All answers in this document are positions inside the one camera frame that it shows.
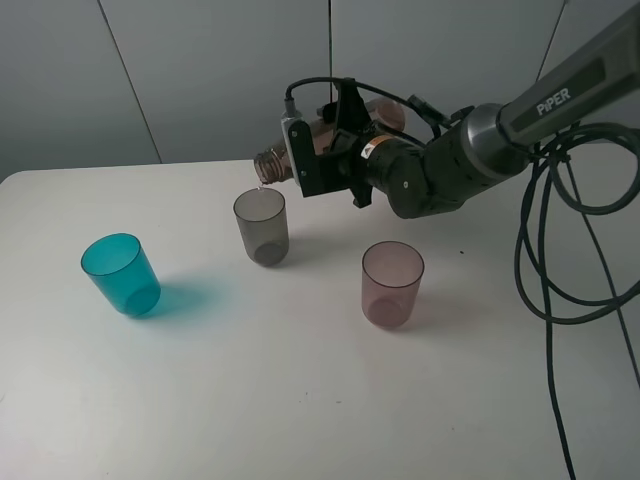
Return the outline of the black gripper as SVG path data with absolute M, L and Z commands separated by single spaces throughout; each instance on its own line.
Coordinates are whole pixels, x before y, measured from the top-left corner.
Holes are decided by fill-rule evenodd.
M 325 193 L 349 190 L 358 208 L 371 204 L 372 191 L 381 191 L 393 208 L 425 205 L 424 148 L 379 130 L 360 135 L 371 123 L 357 82 L 336 81 L 338 92 L 335 135 L 320 157 Z

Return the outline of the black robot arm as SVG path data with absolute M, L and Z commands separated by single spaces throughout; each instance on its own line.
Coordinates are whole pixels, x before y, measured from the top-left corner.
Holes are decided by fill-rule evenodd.
M 639 8 L 633 6 L 586 45 L 506 104 L 465 107 L 449 118 L 422 99 L 405 105 L 433 132 L 427 143 L 371 117 L 351 79 L 320 111 L 336 123 L 329 150 L 367 191 L 383 192 L 394 213 L 414 219 L 459 209 L 472 197 L 523 172 L 535 159 L 551 170 L 577 141 L 618 141 L 639 151 L 638 131 L 583 124 L 588 114 L 639 87 Z

